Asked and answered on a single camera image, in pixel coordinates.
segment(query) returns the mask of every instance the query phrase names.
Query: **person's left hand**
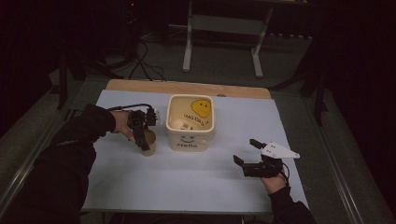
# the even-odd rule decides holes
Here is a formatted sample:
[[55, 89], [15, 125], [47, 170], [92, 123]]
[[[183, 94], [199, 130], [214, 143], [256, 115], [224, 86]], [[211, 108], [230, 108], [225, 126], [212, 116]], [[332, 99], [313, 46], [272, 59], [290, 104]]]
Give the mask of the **person's left hand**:
[[134, 134], [127, 125], [130, 112], [114, 110], [110, 111], [110, 113], [116, 120], [116, 128], [113, 133], [122, 133], [129, 141], [134, 142]]

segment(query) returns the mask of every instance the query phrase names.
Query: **storage box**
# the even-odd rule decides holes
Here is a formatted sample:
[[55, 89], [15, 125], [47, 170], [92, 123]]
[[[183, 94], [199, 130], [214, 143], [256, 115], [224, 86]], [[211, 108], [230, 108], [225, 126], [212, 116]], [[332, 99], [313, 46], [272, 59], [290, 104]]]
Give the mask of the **storage box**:
[[205, 95], [175, 94], [169, 99], [166, 129], [170, 148], [199, 152], [215, 137], [213, 100]]

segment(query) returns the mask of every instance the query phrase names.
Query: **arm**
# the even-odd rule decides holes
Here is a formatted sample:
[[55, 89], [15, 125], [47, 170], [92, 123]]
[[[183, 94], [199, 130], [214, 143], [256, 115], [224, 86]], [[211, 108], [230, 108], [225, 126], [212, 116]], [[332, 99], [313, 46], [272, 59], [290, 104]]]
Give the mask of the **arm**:
[[286, 186], [283, 175], [261, 178], [268, 191], [274, 212], [275, 224], [315, 224], [311, 212], [301, 202], [295, 203], [290, 196], [290, 187]]
[[127, 120], [127, 112], [94, 105], [70, 119], [35, 160], [2, 223], [79, 223], [96, 157], [93, 143], [106, 132], [123, 133], [134, 141]]

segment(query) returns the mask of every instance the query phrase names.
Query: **gray floor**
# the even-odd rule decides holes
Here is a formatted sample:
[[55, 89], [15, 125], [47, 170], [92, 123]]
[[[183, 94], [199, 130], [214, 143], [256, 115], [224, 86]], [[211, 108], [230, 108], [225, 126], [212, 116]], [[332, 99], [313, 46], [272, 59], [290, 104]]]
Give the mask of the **gray floor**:
[[[185, 81], [235, 86], [268, 87], [292, 76], [309, 39], [268, 36], [260, 53], [263, 79], [254, 76], [248, 44], [251, 37], [232, 43], [214, 42], [206, 34], [197, 33], [192, 49], [191, 70], [182, 71], [185, 49], [185, 32], [175, 30], [167, 43], [156, 42], [153, 35], [144, 37], [148, 54], [144, 61], [163, 68], [168, 81]], [[139, 54], [145, 48], [139, 45]], [[117, 74], [128, 77], [133, 66]], [[149, 68], [153, 79], [160, 79]], [[51, 75], [56, 82], [56, 71]], [[133, 78], [146, 79], [141, 68]], [[0, 139], [0, 190], [1, 205], [9, 199], [32, 160], [26, 160], [35, 149], [40, 149], [64, 122], [68, 109], [83, 109], [95, 104], [108, 79], [91, 74], [84, 82], [69, 78], [69, 100], [63, 110], [57, 110], [57, 95], [46, 94]], [[313, 98], [301, 98], [296, 83], [281, 91], [272, 91], [290, 147], [302, 157], [296, 160], [304, 192], [312, 214], [318, 223], [396, 223], [373, 181], [359, 149], [329, 91], [324, 102], [328, 108], [322, 113], [323, 126], [313, 119]], [[89, 213], [81, 217], [82, 223], [108, 223], [111, 213]]]

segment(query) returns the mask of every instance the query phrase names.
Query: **yellow smiley face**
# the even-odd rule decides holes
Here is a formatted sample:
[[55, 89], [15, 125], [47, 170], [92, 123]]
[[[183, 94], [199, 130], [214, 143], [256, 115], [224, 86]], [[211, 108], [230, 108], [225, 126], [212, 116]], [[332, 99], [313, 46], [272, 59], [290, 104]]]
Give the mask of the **yellow smiley face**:
[[197, 100], [191, 104], [191, 109], [201, 118], [206, 118], [210, 114], [212, 105], [207, 100]]

